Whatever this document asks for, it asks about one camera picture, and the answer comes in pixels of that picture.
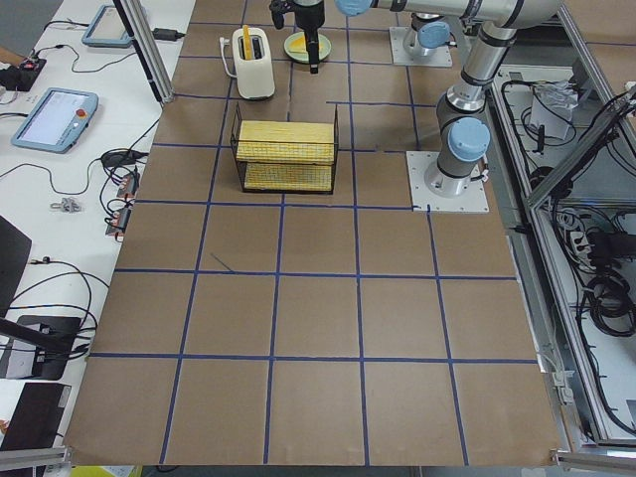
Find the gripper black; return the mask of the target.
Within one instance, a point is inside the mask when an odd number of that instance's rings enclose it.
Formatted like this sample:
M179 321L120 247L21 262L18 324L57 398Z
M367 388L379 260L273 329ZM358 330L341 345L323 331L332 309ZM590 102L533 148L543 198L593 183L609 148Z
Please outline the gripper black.
M296 25L304 31L308 65L311 75L316 75L320 64L318 30L325 22L323 0L293 0Z

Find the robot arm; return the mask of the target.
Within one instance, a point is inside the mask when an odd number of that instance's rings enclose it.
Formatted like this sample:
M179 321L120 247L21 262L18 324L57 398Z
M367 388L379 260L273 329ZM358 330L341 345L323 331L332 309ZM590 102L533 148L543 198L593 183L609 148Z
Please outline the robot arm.
M446 46L450 38L451 29L444 16L412 13L410 27L402 40L402 46L412 58L424 58Z
M372 8L437 14L482 22L458 82L440 98L436 115L441 151L425 172L434 194L455 198L465 192L475 164L489 147L491 133L481 120L485 89L490 86L519 30L535 27L554 15L559 1L338 1L349 17Z

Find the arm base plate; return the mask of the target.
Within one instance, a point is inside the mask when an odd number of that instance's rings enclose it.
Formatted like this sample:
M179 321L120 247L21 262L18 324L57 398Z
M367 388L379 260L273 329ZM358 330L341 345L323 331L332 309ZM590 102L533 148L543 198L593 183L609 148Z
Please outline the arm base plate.
M411 27L390 27L393 63L397 66L451 68L452 58L446 45L424 48Z
M417 212L486 214L488 201L479 167L469 176L453 179L438 169L436 151L407 151L411 206Z

